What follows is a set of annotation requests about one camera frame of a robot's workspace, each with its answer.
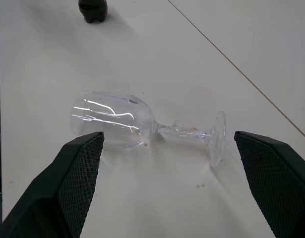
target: clear plastic wine glass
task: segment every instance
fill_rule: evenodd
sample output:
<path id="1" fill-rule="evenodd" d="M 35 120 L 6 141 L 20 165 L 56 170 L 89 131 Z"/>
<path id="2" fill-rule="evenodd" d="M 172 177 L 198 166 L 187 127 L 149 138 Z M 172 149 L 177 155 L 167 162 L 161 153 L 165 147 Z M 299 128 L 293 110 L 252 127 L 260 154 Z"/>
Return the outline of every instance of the clear plastic wine glass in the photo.
<path id="1" fill-rule="evenodd" d="M 219 112 L 207 131 L 195 127 L 165 126 L 155 121 L 150 108 L 135 96 L 83 92 L 71 112 L 71 130 L 76 135 L 103 131 L 105 146 L 129 148 L 143 144 L 160 133 L 194 139 L 208 146 L 210 165 L 216 167 L 224 149 L 226 119 Z"/>

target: glass stem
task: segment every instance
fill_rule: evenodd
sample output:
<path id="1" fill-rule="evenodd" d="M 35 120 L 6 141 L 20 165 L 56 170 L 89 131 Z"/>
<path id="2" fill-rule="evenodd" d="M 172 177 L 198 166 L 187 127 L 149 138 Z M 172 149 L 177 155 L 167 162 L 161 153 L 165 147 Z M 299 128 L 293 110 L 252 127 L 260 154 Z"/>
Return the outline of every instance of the glass stem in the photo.
<path id="1" fill-rule="evenodd" d="M 156 132 L 181 138 L 196 139 L 207 144 L 211 141 L 211 131 L 201 131 L 195 127 L 180 127 L 176 126 L 176 124 L 173 126 L 158 124 Z"/>

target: black figurine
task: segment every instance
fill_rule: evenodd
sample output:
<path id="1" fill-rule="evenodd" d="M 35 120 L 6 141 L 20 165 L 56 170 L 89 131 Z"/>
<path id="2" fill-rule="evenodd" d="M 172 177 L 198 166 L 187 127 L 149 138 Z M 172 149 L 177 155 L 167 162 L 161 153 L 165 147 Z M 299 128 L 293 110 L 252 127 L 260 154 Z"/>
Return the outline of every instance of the black figurine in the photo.
<path id="1" fill-rule="evenodd" d="M 78 7 L 87 23 L 92 23 L 95 19 L 103 22 L 107 16 L 106 0 L 78 0 Z"/>

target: black object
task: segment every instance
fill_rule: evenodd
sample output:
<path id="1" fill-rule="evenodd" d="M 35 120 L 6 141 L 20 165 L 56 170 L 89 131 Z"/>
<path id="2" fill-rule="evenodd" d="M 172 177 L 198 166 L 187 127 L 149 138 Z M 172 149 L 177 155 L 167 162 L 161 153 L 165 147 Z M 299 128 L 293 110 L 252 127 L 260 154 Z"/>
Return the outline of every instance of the black object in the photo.
<path id="1" fill-rule="evenodd" d="M 95 132 L 64 145 L 0 226 L 0 238 L 78 238 L 95 191 L 103 141 L 103 133 Z"/>
<path id="2" fill-rule="evenodd" d="M 87 23 L 92 23 L 95 19 L 105 21 L 108 10 L 106 0 L 78 0 L 78 7 Z"/>
<path id="3" fill-rule="evenodd" d="M 236 131 L 253 197 L 277 238 L 305 238 L 305 161 L 286 143 Z"/>

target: table surface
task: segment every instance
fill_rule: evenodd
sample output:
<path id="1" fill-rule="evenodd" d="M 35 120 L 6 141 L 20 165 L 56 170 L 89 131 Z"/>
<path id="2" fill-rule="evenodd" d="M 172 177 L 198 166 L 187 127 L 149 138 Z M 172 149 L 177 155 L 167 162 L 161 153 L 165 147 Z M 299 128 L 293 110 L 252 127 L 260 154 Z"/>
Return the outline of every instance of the table surface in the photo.
<path id="1" fill-rule="evenodd" d="M 157 121 L 210 127 L 227 116 L 216 169 L 202 148 L 156 135 L 104 149 L 81 237 L 273 237 L 248 187 L 236 130 L 290 144 L 305 138 L 169 2 L 110 0 L 87 24 L 71 0 L 0 1 L 3 217 L 61 147 L 81 91 L 140 97 Z"/>
<path id="2" fill-rule="evenodd" d="M 170 0 L 305 134 L 305 0 Z"/>

